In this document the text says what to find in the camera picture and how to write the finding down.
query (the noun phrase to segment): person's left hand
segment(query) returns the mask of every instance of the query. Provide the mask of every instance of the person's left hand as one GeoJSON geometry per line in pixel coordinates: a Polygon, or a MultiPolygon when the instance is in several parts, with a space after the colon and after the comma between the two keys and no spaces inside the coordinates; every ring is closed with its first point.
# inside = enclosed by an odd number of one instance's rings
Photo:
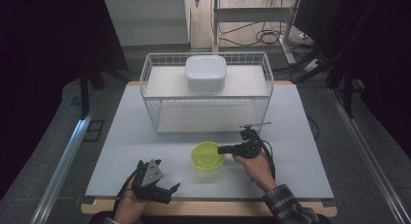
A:
{"type": "Polygon", "coordinates": [[[138,200],[131,190],[134,177],[132,177],[127,184],[127,188],[121,196],[118,204],[117,212],[114,215],[114,221],[121,224],[134,224],[142,216],[142,212],[150,203],[145,200],[138,200]]]}

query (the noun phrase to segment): gray floor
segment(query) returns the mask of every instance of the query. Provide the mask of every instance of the gray floor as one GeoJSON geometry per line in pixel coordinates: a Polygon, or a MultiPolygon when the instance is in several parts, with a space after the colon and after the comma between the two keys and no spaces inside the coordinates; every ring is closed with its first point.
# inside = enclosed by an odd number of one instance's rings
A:
{"type": "MultiPolygon", "coordinates": [[[[266,49],[272,69],[286,66],[280,48],[266,49]]],[[[145,51],[126,48],[129,70],[122,72],[133,80],[139,79],[145,51]]],[[[83,142],[58,198],[50,211],[47,223],[87,223],[90,215],[81,213],[80,201],[93,173],[105,137],[121,99],[125,84],[103,74],[106,86],[97,91],[99,102],[92,120],[104,121],[100,138],[96,142],[83,142]]],[[[396,223],[385,198],[361,157],[353,138],[344,124],[335,102],[325,86],[322,73],[298,84],[305,112],[316,121],[320,134],[316,143],[329,178],[338,214],[332,223],[396,223]]],[[[280,75],[278,80],[287,79],[280,75]]],[[[15,183],[0,203],[0,220],[4,223],[29,223],[48,182],[79,121],[79,82],[66,85],[63,101],[50,123],[47,132],[27,162],[15,183]]],[[[353,96],[353,114],[368,145],[382,170],[395,188],[404,206],[411,208],[411,161],[391,138],[387,131],[370,114],[360,98],[353,96]]],[[[95,133],[87,133],[85,139],[94,139],[95,133]]],[[[207,219],[172,218],[169,223],[266,223],[266,219],[207,219]]],[[[147,223],[164,223],[164,219],[146,219],[147,223]]]]}

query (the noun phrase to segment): white table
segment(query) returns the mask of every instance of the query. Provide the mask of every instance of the white table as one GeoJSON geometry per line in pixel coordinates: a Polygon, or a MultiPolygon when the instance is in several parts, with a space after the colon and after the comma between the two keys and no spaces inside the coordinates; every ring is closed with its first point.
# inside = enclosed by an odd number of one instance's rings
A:
{"type": "MultiPolygon", "coordinates": [[[[300,201],[332,199],[300,95],[293,84],[274,86],[266,121],[272,124],[262,128],[260,137],[273,147],[277,183],[286,183],[300,201]]],[[[263,193],[229,155],[215,172],[200,172],[192,167],[191,149],[205,141],[238,144],[241,137],[239,134],[157,135],[142,101],[140,87],[128,85],[85,195],[112,199],[139,160],[154,158],[162,159],[160,169],[165,175],[158,186],[170,188],[181,183],[173,195],[172,206],[181,201],[261,201],[263,193]]]]}

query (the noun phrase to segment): metal rail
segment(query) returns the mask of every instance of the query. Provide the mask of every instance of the metal rail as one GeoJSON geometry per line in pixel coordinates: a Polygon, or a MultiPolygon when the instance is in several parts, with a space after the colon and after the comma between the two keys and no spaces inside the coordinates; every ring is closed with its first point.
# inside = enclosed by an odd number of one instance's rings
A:
{"type": "Polygon", "coordinates": [[[338,94],[338,91],[336,89],[329,88],[329,93],[335,102],[335,105],[344,121],[344,124],[347,126],[348,131],[353,137],[356,146],[360,151],[361,156],[363,157],[363,160],[368,166],[372,177],[374,178],[378,188],[380,189],[384,199],[387,202],[387,205],[393,213],[396,222],[402,224],[410,224],[411,219],[409,214],[405,210],[404,204],[396,193],[393,185],[390,183],[383,170],[381,169],[381,166],[379,165],[363,134],[357,126],[356,121],[353,118],[350,118],[350,116],[342,107],[342,100],[338,94]]]}
{"type": "Polygon", "coordinates": [[[54,206],[55,200],[63,186],[64,180],[67,177],[67,173],[70,171],[72,163],[76,157],[76,153],[79,149],[79,145],[81,144],[81,140],[87,130],[87,126],[90,123],[91,117],[94,113],[94,107],[97,103],[98,97],[96,95],[95,99],[91,99],[91,106],[88,116],[84,119],[79,120],[75,131],[69,143],[67,144],[66,149],[61,156],[61,159],[52,175],[50,182],[46,188],[46,191],[42,197],[42,200],[39,202],[36,211],[30,221],[30,223],[46,223],[49,214],[54,206]]]}

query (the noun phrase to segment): black curtain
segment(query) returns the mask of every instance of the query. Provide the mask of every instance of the black curtain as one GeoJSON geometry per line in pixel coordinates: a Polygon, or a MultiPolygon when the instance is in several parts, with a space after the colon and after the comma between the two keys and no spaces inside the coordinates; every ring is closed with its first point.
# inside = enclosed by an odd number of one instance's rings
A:
{"type": "Polygon", "coordinates": [[[3,197],[53,119],[62,88],[81,68],[101,88],[101,66],[127,65],[104,0],[0,0],[0,31],[3,197]]]}

